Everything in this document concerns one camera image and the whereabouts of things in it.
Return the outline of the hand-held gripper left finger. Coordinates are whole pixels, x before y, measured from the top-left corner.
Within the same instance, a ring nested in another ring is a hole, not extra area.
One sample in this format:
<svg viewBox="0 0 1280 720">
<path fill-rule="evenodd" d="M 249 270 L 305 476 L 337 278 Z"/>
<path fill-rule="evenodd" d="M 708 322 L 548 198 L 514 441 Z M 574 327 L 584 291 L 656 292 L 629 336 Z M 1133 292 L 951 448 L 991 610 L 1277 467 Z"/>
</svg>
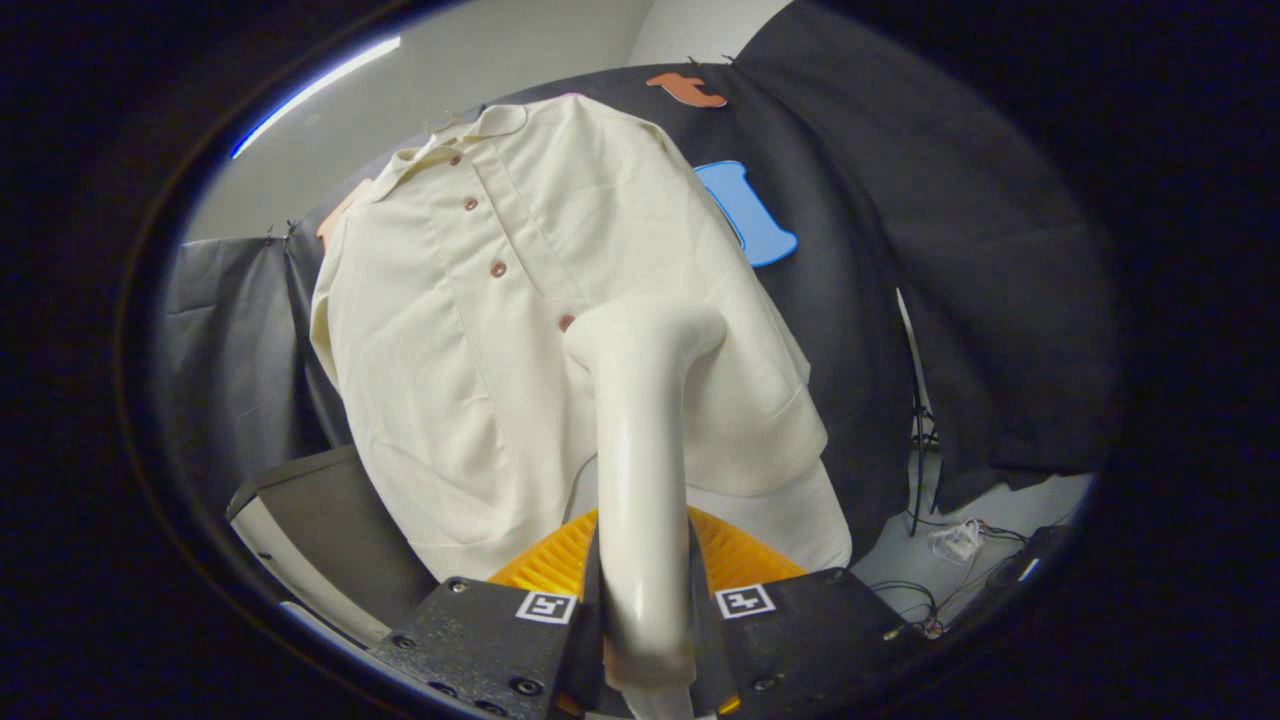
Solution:
<svg viewBox="0 0 1280 720">
<path fill-rule="evenodd" d="M 503 719 L 581 719 L 603 698 L 596 511 L 570 521 L 489 580 L 452 577 L 372 657 Z"/>
</svg>

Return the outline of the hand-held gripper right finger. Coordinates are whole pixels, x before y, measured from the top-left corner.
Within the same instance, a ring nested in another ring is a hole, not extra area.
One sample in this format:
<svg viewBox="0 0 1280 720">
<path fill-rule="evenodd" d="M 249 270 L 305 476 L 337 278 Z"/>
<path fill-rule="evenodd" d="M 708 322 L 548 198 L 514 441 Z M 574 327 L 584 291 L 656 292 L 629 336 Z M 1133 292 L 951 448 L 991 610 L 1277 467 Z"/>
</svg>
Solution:
<svg viewBox="0 0 1280 720">
<path fill-rule="evenodd" d="M 819 717 L 873 696 L 925 651 L 846 568 L 805 571 L 707 511 L 689 518 L 698 717 Z"/>
</svg>

